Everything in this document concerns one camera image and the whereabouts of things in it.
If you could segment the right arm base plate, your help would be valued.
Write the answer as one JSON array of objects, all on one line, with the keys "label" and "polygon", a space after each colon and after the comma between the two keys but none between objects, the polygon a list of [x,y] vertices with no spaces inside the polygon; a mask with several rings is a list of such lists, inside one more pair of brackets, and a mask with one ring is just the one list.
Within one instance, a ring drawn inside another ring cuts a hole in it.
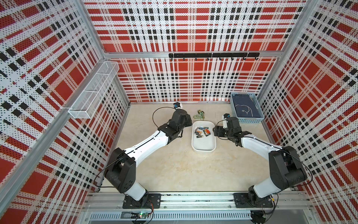
[{"label": "right arm base plate", "polygon": [[270,196],[259,198],[252,192],[234,193],[236,208],[273,208],[273,201]]}]

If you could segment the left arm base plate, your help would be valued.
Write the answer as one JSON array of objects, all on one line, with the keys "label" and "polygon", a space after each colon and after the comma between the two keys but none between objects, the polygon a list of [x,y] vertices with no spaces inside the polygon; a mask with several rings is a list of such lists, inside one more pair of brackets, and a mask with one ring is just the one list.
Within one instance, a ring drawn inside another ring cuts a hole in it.
[{"label": "left arm base plate", "polygon": [[123,209],[141,209],[141,208],[149,208],[149,209],[158,209],[161,204],[161,194],[159,193],[145,193],[144,196],[136,201],[129,195],[125,196],[123,202]]}]

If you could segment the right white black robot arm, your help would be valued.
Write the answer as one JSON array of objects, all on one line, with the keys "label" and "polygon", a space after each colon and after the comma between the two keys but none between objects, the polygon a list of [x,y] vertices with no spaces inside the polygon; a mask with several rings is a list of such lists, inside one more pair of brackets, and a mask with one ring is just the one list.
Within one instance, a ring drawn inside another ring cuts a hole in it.
[{"label": "right white black robot arm", "polygon": [[258,206],[264,199],[285,189],[298,186],[307,180],[304,164],[293,147],[281,147],[261,140],[251,132],[241,129],[237,117],[223,115],[222,125],[216,125],[213,133],[216,137],[228,140],[237,147],[243,147],[268,161],[269,177],[259,184],[249,187],[247,203]]}]

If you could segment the white plastic storage tray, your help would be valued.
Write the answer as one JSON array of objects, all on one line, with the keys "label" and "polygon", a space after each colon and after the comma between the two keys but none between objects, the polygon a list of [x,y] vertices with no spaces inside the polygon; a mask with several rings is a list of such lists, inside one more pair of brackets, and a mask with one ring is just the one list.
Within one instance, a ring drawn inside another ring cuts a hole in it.
[{"label": "white plastic storage tray", "polygon": [[[195,132],[197,127],[202,128],[202,132]],[[209,153],[216,149],[216,138],[213,134],[214,123],[210,121],[195,121],[192,128],[192,141],[191,145],[195,152]],[[211,133],[210,136],[206,136],[204,130],[208,129]],[[202,138],[196,138],[196,135],[202,135]]]}]

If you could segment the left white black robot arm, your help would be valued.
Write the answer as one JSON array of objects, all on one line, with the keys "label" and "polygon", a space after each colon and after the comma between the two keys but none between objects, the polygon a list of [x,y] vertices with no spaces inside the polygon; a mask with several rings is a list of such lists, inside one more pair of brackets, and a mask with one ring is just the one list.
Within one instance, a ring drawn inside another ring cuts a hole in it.
[{"label": "left white black robot arm", "polygon": [[104,178],[120,193],[137,202],[146,202],[148,191],[136,181],[137,166],[156,150],[182,137],[184,128],[192,125],[190,115],[182,109],[181,103],[174,103],[172,117],[165,124],[158,126],[147,139],[122,150],[116,148],[104,168]]}]

